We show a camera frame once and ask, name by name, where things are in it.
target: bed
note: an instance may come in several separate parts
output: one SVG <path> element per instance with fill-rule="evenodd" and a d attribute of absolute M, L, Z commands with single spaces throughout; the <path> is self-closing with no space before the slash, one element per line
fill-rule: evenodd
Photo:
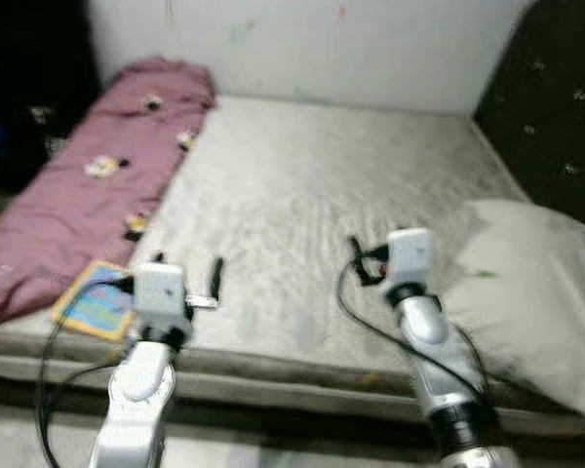
<path fill-rule="evenodd" d="M 199 293 L 213 258 L 227 259 L 223 305 L 198 315 L 178 359 L 179 399 L 420 422 L 400 352 L 337 309 L 346 237 L 376 245 L 399 225 L 430 226 L 439 286 L 460 243 L 451 214 L 486 197 L 527 199 L 467 119 L 220 97 L 130 261 L 162 250 Z M 348 297 L 391 327 L 373 292 L 351 282 Z M 34 380 L 50 327 L 45 311 L 0 325 L 1 379 Z M 64 332 L 49 378 L 116 348 Z M 585 417 L 493 389 L 510 432 L 585 435 Z"/>

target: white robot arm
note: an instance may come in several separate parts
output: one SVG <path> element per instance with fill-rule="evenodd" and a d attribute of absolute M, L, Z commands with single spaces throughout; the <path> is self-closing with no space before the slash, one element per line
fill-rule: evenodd
<path fill-rule="evenodd" d="M 469 338 L 443 313 L 440 300 L 427 292 L 431 231 L 395 231 L 386 246 L 369 253 L 363 253 L 355 239 L 352 243 L 356 251 L 352 263 L 362 285 L 379 285 L 394 311 L 403 338 L 393 341 L 408 356 L 416 398 L 441 452 L 441 468 L 519 468 L 517 455 L 505 444 Z M 382 262 L 383 275 L 371 276 L 364 258 Z M 348 305 L 343 308 L 364 322 Z"/>
<path fill-rule="evenodd" d="M 164 450 L 165 410 L 176 384 L 173 360 L 193 333 L 196 309 L 218 307 L 223 267 L 216 261 L 211 296 L 188 295 L 181 267 L 149 262 L 135 273 L 134 309 L 142 338 L 113 373 L 109 407 L 89 468 L 152 468 Z"/>

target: white pillow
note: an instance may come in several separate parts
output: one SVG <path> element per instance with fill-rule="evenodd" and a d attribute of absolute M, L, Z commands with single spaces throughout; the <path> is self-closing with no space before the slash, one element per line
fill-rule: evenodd
<path fill-rule="evenodd" d="M 476 230 L 446 309 L 492 369 L 585 415 L 585 225 L 517 202 L 468 206 Z"/>

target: wall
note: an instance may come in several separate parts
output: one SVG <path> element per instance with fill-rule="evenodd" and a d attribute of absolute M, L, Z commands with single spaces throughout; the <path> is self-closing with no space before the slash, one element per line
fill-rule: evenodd
<path fill-rule="evenodd" d="M 104 78 L 163 53 L 228 94 L 470 114 L 532 0 L 90 0 Z"/>

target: floor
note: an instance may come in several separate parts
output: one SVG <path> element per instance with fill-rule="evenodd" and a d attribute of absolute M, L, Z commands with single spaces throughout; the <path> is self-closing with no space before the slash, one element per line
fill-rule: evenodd
<path fill-rule="evenodd" d="M 86 467 L 101 419 L 58 414 L 51 438 L 63 468 Z M 276 440 L 257 434 L 169 425 L 163 467 L 432 467 L 434 454 L 324 441 Z M 0 406 L 0 468 L 44 468 L 30 409 Z M 525 468 L 585 468 L 577 461 L 524 460 Z"/>

